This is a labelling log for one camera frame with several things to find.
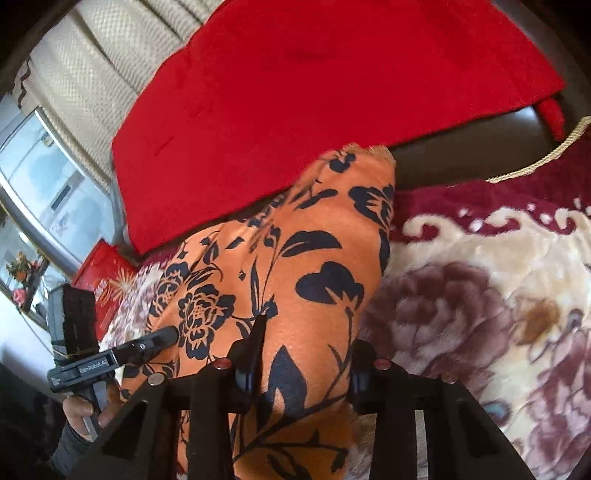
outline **red box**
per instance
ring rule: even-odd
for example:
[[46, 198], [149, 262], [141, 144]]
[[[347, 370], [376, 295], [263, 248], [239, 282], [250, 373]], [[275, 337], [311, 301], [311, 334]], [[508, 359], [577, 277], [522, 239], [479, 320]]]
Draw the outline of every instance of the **red box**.
[[99, 342], [107, 333], [136, 273], [137, 269], [101, 238], [72, 280], [72, 286], [95, 294], [95, 331]]

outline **glass pane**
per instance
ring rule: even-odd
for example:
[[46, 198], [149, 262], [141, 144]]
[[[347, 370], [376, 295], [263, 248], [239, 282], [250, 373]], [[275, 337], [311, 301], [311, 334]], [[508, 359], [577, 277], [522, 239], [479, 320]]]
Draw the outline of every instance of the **glass pane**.
[[53, 265], [49, 265], [47, 270], [41, 277], [39, 288], [33, 297], [31, 308], [44, 320], [47, 320], [47, 309], [49, 308], [49, 292], [54, 288], [59, 287], [63, 283], [67, 283], [64, 274], [56, 269]]
[[84, 179], [60, 208], [49, 228], [70, 252], [85, 259], [102, 237], [113, 238], [115, 225], [111, 201], [89, 179]]
[[43, 225], [41, 234], [80, 263], [100, 238], [113, 240], [111, 201], [62, 152], [35, 115], [0, 151], [0, 171]]
[[59, 147], [55, 143], [47, 147], [40, 138], [22, 158], [8, 181], [31, 213], [47, 226], [43, 221], [46, 211], [51, 209], [51, 204], [74, 172], [75, 166], [68, 162]]

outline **hand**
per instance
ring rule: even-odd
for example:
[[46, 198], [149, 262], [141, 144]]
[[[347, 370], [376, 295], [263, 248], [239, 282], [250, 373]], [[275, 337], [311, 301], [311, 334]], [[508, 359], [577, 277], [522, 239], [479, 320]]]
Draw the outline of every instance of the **hand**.
[[[116, 382], [110, 382], [107, 386], [107, 399], [109, 400], [109, 404], [101, 412], [98, 418], [99, 425], [103, 428], [106, 427], [111, 420], [113, 420], [113, 417], [125, 404], [123, 401], [121, 401], [121, 397], [119, 395], [119, 386]], [[84, 398], [72, 395], [71, 397], [68, 397], [64, 400], [62, 408], [64, 409], [64, 414], [68, 419], [68, 423], [76, 431], [76, 433], [86, 441], [92, 442], [92, 438], [88, 434], [88, 430], [84, 425], [84, 420], [82, 420], [82, 417], [90, 417], [92, 415], [92, 404]]]

